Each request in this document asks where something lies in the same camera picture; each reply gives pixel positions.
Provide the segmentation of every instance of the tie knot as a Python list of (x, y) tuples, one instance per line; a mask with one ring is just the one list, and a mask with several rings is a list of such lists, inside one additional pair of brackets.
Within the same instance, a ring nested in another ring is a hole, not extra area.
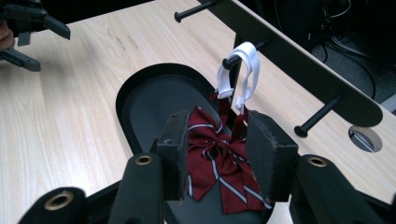
[(222, 148), (222, 149), (227, 149), (228, 147), (228, 142), (226, 140), (223, 139), (219, 139), (219, 141), (216, 142), (216, 146)]

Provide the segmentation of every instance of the striped bow tie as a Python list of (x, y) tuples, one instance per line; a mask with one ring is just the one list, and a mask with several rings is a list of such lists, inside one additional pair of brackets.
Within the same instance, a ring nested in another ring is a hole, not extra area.
[[(221, 111), (228, 107), (228, 99), (219, 102), (219, 114), (225, 123)], [(199, 202), (218, 180), (224, 214), (264, 209), (242, 137), (247, 115), (235, 119), (231, 136), (198, 106), (189, 119), (188, 193)]]

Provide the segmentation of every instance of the black cable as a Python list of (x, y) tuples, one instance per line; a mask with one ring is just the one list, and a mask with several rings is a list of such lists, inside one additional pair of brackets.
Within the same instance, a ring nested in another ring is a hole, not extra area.
[(323, 59), (322, 63), (326, 63), (327, 59), (329, 58), (329, 54), (328, 54), (327, 49), (324, 46), (324, 44), (320, 44), (320, 45), (323, 47), (323, 51), (324, 51), (324, 59)]
[(374, 100), (375, 94), (376, 94), (376, 87), (375, 87), (375, 79), (374, 79), (373, 74), (371, 74), (371, 73), (369, 72), (369, 70), (368, 70), (365, 66), (363, 66), (361, 63), (359, 63), (358, 61), (356, 61), (354, 58), (350, 57), (347, 53), (344, 53), (344, 52), (341, 51), (341, 50), (334, 49), (334, 48), (332, 48), (332, 47), (330, 47), (330, 46), (328, 46), (328, 45), (326, 45), (326, 47), (328, 47), (329, 49), (332, 49), (334, 52), (336, 52), (336, 53), (338, 53), (338, 54), (341, 54), (342, 56), (348, 58), (350, 61), (352, 61), (353, 63), (357, 64), (360, 68), (362, 68), (362, 69), (364, 70), (364, 72), (365, 72), (365, 73), (369, 76), (369, 78), (371, 79), (371, 82), (372, 82), (372, 85), (373, 85), (373, 93), (372, 93), (371, 98), (372, 98), (372, 100)]
[(354, 42), (356, 40), (361, 39), (361, 36), (358, 36), (355, 32), (352, 32), (352, 34), (349, 34), (349, 28), (346, 28), (346, 30), (344, 31), (343, 35), (341, 36), (341, 38), (339, 38), (338, 40), (343, 44), (348, 44), (350, 42)]
[(279, 15), (277, 14), (276, 0), (274, 0), (274, 6), (275, 6), (275, 14), (276, 14), (277, 23), (278, 23), (278, 25), (279, 25), (279, 30), (280, 30), (280, 32), (283, 33), (283, 28), (282, 28), (282, 25), (280, 24)]
[(255, 0), (254, 1), (255, 5), (256, 5), (256, 9), (257, 9), (257, 14), (259, 16), (261, 16), (263, 19), (265, 19), (265, 14), (264, 11), (262, 10), (262, 1), (261, 0)]

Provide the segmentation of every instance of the black plastic holder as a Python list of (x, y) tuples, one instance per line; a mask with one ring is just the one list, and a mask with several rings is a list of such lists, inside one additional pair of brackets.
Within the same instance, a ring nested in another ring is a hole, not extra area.
[(343, 95), (337, 95), (329, 103), (324, 105), (314, 116), (307, 120), (302, 126), (296, 126), (294, 132), (300, 137), (307, 137), (308, 131), (315, 126), (321, 119), (323, 119), (332, 109), (337, 106), (342, 100)]
[(203, 3), (203, 4), (201, 4), (198, 7), (193, 7), (191, 9), (188, 9), (188, 10), (180, 12), (180, 13), (175, 12), (175, 20), (177, 22), (181, 22), (181, 20), (183, 20), (186, 17), (189, 17), (189, 16), (191, 16), (191, 15), (193, 15), (195, 13), (198, 13), (200, 11), (203, 11), (203, 10), (209, 8), (209, 7), (213, 7), (216, 4), (216, 2), (217, 1), (213, 0), (213, 1), (210, 1), (210, 2), (207, 2), (207, 3)]
[[(297, 135), (307, 137), (308, 131), (332, 110), (346, 121), (361, 127), (372, 127), (382, 120), (382, 111), (372, 99), (326, 65), (313, 59), (304, 49), (241, 3), (234, 0), (198, 1), (200, 6), (176, 13), (178, 18), (181, 20), (208, 9), (236, 33), (234, 47), (245, 41), (254, 44), (262, 55), (325, 104), (305, 124), (295, 127)], [(230, 83), (235, 87), (241, 65), (239, 57), (223, 61), (223, 65), (231, 68)]]

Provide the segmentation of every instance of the hook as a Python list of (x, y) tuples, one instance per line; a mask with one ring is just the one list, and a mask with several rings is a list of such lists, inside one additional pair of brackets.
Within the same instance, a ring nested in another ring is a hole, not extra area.
[[(265, 41), (259, 43), (258, 45), (256, 45), (255, 47), (256, 47), (256, 49), (262, 49), (262, 48), (265, 47), (267, 44), (268, 44), (268, 41), (265, 40)], [(233, 56), (232, 58), (230, 58), (230, 59), (223, 59), (222, 65), (223, 65), (224, 68), (230, 70), (231, 67), (232, 67), (234, 64), (239, 63), (240, 61), (241, 61), (241, 58), (240, 58), (239, 56), (237, 56), (237, 55), (234, 55), (234, 56)]]

